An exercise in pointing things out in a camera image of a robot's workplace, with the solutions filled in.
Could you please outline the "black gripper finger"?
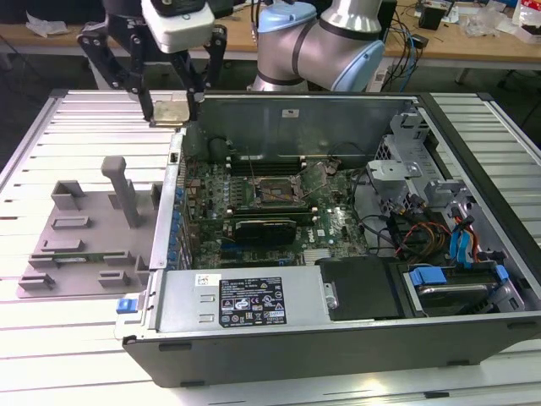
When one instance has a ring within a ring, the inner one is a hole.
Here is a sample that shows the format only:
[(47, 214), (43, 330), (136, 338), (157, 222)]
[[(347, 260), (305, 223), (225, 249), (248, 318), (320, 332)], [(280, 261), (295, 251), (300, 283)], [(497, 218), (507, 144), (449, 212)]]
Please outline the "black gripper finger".
[(126, 69), (108, 46), (107, 34), (106, 23), (89, 25), (79, 33), (77, 42), (113, 89), (124, 89), (139, 100), (144, 119), (149, 122), (153, 116), (153, 103), (144, 81), (144, 41), (136, 28), (128, 29), (130, 65)]
[(190, 121), (197, 120), (199, 103), (205, 91), (214, 86), (219, 79), (226, 47), (227, 27), (216, 25), (212, 30), (210, 39), (204, 44), (209, 59), (202, 73), (196, 70), (187, 50), (175, 52), (171, 55), (171, 65), (182, 81), (187, 93)]

